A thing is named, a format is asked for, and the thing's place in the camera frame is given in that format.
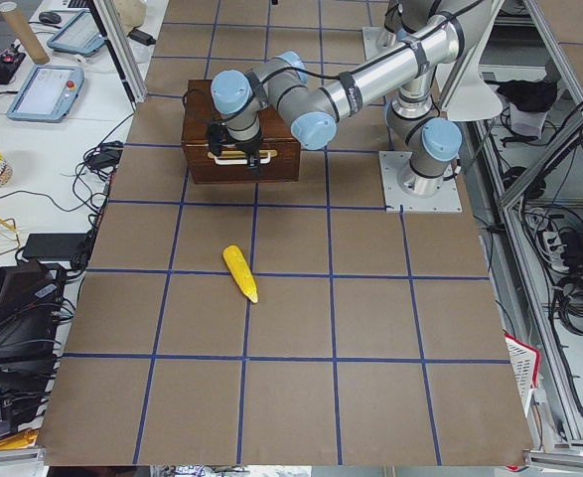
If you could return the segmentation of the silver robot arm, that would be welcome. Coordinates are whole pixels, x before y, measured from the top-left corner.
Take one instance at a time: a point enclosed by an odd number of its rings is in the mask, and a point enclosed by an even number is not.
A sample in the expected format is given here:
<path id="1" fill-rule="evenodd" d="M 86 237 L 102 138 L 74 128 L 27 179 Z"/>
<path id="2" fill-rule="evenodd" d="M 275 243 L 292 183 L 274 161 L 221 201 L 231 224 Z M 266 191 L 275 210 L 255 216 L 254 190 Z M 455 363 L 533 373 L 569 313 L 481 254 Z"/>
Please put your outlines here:
<path id="1" fill-rule="evenodd" d="M 377 40 L 377 46 L 381 50 L 392 47 L 397 41 L 403 40 L 408 32 L 403 27 L 403 6 L 397 0 L 389 0 L 384 14 L 383 30 Z"/>
<path id="2" fill-rule="evenodd" d="M 391 1 L 384 29 L 394 44 L 326 85 L 308 89 L 308 71 L 288 51 L 246 73 L 217 74 L 213 102 L 228 136 L 257 164 L 260 110 L 273 107 L 304 148 L 318 150 L 336 136 L 339 122 L 393 92 L 385 122 L 411 150 L 397 175 L 399 186 L 411 196 L 431 197 L 462 144 L 458 126 L 432 112 L 436 68 L 474 50 L 487 33 L 493 6 L 491 1 Z"/>

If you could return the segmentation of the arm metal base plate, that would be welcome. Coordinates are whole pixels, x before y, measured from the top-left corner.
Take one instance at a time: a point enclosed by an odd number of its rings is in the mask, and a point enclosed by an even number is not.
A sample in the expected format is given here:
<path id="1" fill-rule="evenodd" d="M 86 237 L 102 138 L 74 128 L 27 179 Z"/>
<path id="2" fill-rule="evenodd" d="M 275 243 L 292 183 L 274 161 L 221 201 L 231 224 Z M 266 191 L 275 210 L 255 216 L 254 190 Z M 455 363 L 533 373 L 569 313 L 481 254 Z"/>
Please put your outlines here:
<path id="1" fill-rule="evenodd" d="M 390 213 L 458 214 L 462 212 L 450 163 L 433 179 L 417 176 L 411 169 L 410 152 L 378 153 L 385 210 Z"/>
<path id="2" fill-rule="evenodd" d="M 398 35 L 383 27 L 363 27 L 364 55 L 368 64 L 387 58 L 398 43 Z"/>

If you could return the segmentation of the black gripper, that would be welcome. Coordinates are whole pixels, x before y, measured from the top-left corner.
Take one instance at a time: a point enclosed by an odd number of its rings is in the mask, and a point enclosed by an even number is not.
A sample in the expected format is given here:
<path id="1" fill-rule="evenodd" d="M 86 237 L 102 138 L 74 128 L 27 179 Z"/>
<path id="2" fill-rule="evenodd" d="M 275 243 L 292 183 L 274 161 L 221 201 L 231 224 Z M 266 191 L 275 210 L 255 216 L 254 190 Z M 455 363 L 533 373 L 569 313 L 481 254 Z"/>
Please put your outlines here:
<path id="1" fill-rule="evenodd" d="M 260 137 L 253 137 L 249 140 L 235 142 L 235 148 L 246 155 L 247 169 L 250 172 L 253 172 L 255 178 L 260 178 L 262 176 L 262 165 L 259 152 L 260 146 Z"/>

